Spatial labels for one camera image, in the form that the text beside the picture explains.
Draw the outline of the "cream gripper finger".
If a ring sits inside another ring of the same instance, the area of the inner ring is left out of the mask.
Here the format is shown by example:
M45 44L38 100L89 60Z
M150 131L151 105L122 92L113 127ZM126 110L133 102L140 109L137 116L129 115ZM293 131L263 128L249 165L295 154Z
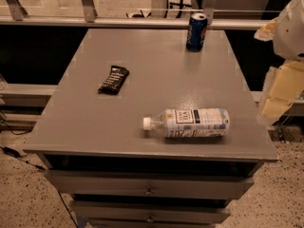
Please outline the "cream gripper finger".
M275 38L276 24L277 24L277 17L272 19L265 26L259 28L256 31L254 38L263 42L273 41Z
M304 91L304 63L287 60L266 73L262 97L258 104L260 121L278 121Z

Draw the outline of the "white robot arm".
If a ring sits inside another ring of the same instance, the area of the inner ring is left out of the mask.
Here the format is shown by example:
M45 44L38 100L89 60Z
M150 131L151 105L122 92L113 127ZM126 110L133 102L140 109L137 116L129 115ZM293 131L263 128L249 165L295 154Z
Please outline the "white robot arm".
M258 104L259 122L273 124L304 91L304 0L291 0L277 18L256 31L255 38L273 41L274 53L284 59L266 73Z

